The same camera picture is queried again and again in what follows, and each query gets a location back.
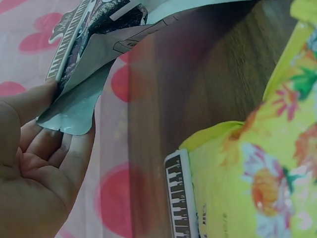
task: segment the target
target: finger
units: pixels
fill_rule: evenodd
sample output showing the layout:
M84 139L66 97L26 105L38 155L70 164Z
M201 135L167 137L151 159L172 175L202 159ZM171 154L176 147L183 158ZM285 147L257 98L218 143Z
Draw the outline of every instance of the finger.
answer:
M20 120L20 126L23 126L50 106L56 87L57 83L54 80L47 81L25 93L2 97L0 103L10 114L13 109Z
M60 147L63 133L44 128L35 136L26 153L34 154L43 160L48 160Z
M37 125L35 120L32 120L21 127L20 148L23 153L42 129L43 127Z
M55 153L49 158L48 162L56 168L59 168L61 163L66 157L69 151L72 135L64 134L60 145L60 148L55 151Z
M79 190L84 180L95 140L95 118L90 131L85 135L73 136L69 151L59 169Z

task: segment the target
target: green leaf print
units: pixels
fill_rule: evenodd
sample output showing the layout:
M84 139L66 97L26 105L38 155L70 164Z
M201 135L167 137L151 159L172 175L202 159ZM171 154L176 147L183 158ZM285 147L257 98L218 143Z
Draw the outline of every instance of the green leaf print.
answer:
M300 67L300 69L303 74L295 75L291 80L294 81L294 89L300 93L299 100L305 100L317 80L317 74L316 71L305 67Z

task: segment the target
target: black and white piano keys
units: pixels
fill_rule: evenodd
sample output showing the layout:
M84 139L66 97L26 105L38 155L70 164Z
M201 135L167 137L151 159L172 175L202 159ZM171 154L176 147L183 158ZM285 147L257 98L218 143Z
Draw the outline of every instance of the black and white piano keys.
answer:
M178 150L165 161L174 238L198 238L194 193L187 150Z

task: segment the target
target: flower print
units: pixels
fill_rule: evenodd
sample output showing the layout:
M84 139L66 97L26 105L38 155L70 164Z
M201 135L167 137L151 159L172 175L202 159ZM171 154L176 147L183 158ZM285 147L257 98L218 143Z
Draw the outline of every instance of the flower print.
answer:
M242 179L251 186L257 213L257 234L263 238L289 238L293 209L283 168L259 146L244 143Z
M304 50L306 51L307 57L313 60L317 59L317 30L315 30L307 40Z
M295 142L294 159L297 166L306 166L317 178L317 123L301 133Z
M300 69L303 73L294 75L291 80L294 83L294 90L300 93L298 100L305 100L317 80L317 69L309 69L307 67L300 67Z
M244 132L252 129L257 117L257 112L263 104L264 102L262 102L253 112L250 113L241 128L231 132L225 138L221 151L223 153L226 153L226 157L224 161L220 164L221 167L236 164L239 162L239 139Z
M285 84L276 93L280 96L280 99L273 102L273 104L280 105L276 112L277 115L280 117L284 112L287 112L287 120L291 121L295 116L295 112L300 109L297 103L300 93L290 90Z

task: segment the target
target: hand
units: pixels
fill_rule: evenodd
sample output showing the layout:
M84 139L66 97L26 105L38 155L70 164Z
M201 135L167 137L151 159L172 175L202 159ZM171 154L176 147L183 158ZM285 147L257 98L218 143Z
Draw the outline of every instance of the hand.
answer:
M50 82L0 98L1 238L53 238L83 182L95 125L86 135L71 136L33 120L50 105L55 89Z

